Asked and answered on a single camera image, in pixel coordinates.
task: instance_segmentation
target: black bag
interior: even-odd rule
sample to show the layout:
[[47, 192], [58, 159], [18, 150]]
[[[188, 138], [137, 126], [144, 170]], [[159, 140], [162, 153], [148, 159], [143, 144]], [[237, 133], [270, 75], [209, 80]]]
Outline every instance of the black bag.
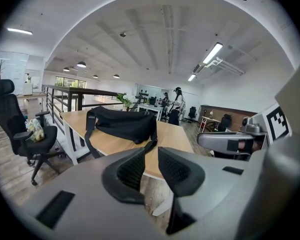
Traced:
[[150, 137], [151, 141], [144, 147], [145, 153], [151, 151], [158, 143], [157, 121], [152, 112], [126, 112], [98, 106], [86, 114], [86, 133], [84, 135], [86, 145], [94, 158], [100, 157], [89, 140], [95, 127], [106, 134], [131, 140], [135, 144], [147, 141]]

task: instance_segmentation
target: chair armrest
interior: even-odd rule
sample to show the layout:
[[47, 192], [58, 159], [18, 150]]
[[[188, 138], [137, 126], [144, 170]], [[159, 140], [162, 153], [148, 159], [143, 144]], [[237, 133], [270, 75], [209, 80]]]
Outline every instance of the chair armrest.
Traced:
[[26, 139], [29, 139], [32, 134], [34, 134], [33, 131], [19, 132], [13, 136], [13, 139], [15, 141], [25, 141]]
[[36, 117], [41, 117], [41, 116], [44, 116], [44, 115], [48, 115], [50, 112], [49, 111], [43, 111], [43, 112], [40, 112], [40, 113], [36, 113], [35, 116]]

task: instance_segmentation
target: chair headrest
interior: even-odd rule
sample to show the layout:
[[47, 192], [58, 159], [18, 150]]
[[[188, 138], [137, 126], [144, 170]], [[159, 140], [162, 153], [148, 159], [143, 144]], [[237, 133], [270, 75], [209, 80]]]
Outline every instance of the chair headrest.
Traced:
[[10, 79], [0, 79], [0, 96], [13, 93], [15, 84]]

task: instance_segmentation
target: ceiling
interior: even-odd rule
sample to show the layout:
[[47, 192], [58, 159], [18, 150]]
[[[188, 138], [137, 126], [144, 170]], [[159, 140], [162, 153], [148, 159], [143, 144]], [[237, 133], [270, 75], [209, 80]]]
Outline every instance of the ceiling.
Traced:
[[[217, 56], [242, 70], [279, 47], [260, 23], [223, 0], [116, 0], [74, 28], [46, 69], [61, 73], [85, 61], [81, 76], [128, 78], [149, 70], [188, 80], [216, 42], [223, 44]], [[204, 68], [193, 82], [223, 71]]]

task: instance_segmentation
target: wooden floor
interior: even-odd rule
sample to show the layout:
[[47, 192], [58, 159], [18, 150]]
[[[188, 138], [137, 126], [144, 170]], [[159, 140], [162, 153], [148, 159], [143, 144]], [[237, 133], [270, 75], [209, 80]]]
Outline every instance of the wooden floor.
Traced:
[[[34, 118], [35, 114], [41, 111], [41, 106], [38, 104], [37, 99], [31, 99], [29, 101], [19, 100], [18, 102], [21, 110], [27, 110], [29, 119]], [[194, 153], [209, 156], [208, 150], [197, 144], [199, 124], [197, 122], [182, 122], [181, 126], [191, 143]], [[89, 155], [82, 161], [92, 159], [93, 157]], [[30, 179], [34, 166], [29, 166], [26, 161], [26, 158], [15, 155], [12, 152], [9, 138], [0, 127], [0, 190], [6, 198], [14, 201], [18, 205], [22, 205], [44, 184], [57, 177], [52, 169], [46, 164], [43, 164], [35, 177], [38, 186], [33, 186]], [[50, 159], [50, 161], [61, 173], [73, 166], [68, 158], [54, 157]], [[151, 215], [152, 212], [168, 197], [169, 187], [164, 181], [156, 180], [144, 175], [141, 179], [140, 192], [145, 196], [145, 209]], [[165, 231], [169, 222], [170, 210], [158, 217], [151, 217], [155, 223]]]

